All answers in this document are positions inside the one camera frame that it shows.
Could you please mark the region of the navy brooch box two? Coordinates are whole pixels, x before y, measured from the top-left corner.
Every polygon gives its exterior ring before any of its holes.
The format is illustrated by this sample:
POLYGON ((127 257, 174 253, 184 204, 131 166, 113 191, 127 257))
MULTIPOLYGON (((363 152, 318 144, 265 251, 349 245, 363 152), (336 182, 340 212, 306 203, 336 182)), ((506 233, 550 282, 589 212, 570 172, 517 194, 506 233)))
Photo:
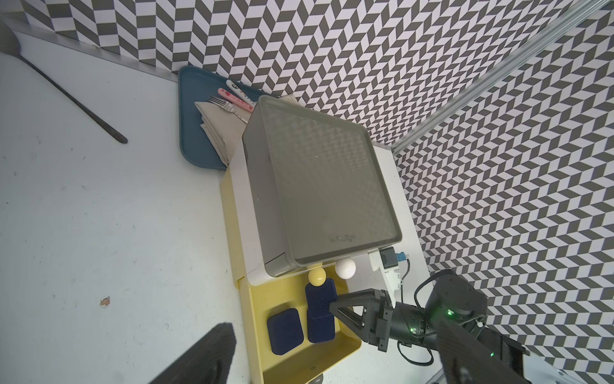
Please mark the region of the navy brooch box two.
POLYGON ((321 286, 308 283, 305 286, 305 297, 308 306, 308 315, 311 318, 324 318, 330 316, 329 305, 337 301, 337 290, 334 280, 327 278, 321 286))

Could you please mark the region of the navy brooch box one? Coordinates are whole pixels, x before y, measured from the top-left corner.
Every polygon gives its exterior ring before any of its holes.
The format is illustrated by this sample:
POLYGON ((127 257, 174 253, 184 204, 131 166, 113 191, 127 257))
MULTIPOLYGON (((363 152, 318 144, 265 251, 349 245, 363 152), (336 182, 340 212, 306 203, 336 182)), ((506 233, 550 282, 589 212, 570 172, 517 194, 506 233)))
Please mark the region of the navy brooch box one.
POLYGON ((333 315, 325 315, 315 318, 308 311, 308 340, 312 344, 329 342, 335 338, 335 318, 333 315))

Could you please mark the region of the yellow bottom drawer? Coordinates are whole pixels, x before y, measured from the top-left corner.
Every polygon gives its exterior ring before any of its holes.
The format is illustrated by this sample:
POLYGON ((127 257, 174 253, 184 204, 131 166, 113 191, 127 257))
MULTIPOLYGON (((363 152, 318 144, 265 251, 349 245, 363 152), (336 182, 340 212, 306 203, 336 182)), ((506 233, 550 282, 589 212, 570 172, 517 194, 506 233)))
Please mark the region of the yellow bottom drawer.
POLYGON ((251 286, 236 281, 252 383, 308 383, 361 348, 334 316, 310 318, 308 275, 251 286))

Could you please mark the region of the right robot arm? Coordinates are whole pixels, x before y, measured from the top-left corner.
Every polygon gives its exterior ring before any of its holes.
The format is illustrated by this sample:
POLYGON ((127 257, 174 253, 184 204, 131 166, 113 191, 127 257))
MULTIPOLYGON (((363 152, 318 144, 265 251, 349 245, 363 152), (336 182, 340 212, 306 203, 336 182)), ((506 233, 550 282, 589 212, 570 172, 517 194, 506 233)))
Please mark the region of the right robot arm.
POLYGON ((387 291, 368 289, 343 294, 329 312, 359 339, 386 352, 420 347, 432 366, 441 360, 447 383, 574 383, 575 379, 520 342, 487 328, 487 298, 452 270, 431 275, 419 285, 432 286, 425 305, 393 302, 387 291))

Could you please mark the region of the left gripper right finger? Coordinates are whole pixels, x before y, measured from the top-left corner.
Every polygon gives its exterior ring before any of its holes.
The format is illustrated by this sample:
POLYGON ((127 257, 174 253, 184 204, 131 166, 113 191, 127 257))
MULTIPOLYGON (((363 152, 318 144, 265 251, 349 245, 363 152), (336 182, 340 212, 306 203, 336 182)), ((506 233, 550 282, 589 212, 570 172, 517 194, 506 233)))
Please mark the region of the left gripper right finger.
POLYGON ((485 329, 478 337, 459 324, 435 323, 436 345, 448 383, 526 383, 526 349, 503 334, 485 329))

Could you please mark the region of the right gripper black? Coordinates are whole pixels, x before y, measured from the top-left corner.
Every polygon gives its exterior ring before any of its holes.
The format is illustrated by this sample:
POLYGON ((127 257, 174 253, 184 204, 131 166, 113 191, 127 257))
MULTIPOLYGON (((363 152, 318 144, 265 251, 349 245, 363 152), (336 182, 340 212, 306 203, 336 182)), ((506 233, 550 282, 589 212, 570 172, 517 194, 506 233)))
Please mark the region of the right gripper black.
POLYGON ((392 304, 384 290, 367 289, 342 294, 329 304, 329 312, 349 328, 359 339, 373 343, 386 352, 389 340, 404 346, 436 348, 439 322, 456 323, 473 336, 487 318, 488 299, 485 294, 452 270, 436 272, 415 290, 419 293, 431 285, 427 303, 392 304))

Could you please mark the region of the navy brooch box three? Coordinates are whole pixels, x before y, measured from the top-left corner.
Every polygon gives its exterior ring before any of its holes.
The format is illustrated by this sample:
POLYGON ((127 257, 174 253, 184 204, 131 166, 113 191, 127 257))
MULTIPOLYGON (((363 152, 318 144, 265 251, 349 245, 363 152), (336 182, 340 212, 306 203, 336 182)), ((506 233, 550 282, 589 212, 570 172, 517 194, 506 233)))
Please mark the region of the navy brooch box three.
POLYGON ((304 333, 296 308, 289 308, 272 315, 267 320, 271 350, 275 355, 285 355, 304 342, 304 333))

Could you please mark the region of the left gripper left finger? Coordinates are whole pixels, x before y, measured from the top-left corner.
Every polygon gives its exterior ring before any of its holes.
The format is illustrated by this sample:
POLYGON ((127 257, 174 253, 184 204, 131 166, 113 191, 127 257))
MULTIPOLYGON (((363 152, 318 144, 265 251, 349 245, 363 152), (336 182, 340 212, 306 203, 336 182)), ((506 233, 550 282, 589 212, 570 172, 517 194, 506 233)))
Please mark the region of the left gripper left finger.
POLYGON ((227 383, 237 340, 232 323, 219 323, 150 383, 227 383))

